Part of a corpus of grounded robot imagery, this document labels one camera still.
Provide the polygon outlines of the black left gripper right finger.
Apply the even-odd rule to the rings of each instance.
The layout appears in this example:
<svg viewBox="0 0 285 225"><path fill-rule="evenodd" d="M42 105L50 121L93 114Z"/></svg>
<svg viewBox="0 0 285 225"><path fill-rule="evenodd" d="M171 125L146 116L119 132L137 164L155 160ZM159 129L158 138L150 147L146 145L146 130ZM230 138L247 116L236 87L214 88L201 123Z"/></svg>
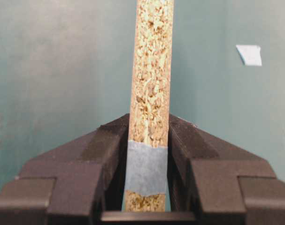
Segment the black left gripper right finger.
<svg viewBox="0 0 285 225"><path fill-rule="evenodd" d="M285 182L267 160L174 115L168 154L173 211L198 225L285 225Z"/></svg>

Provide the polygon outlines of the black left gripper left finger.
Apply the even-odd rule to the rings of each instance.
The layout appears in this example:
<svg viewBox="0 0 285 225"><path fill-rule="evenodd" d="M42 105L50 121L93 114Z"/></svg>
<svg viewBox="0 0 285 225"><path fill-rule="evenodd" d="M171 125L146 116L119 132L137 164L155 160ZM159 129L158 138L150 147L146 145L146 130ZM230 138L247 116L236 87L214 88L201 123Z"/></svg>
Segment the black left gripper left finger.
<svg viewBox="0 0 285 225"><path fill-rule="evenodd" d="M129 115L28 160L0 192L0 225L92 225L122 208Z"/></svg>

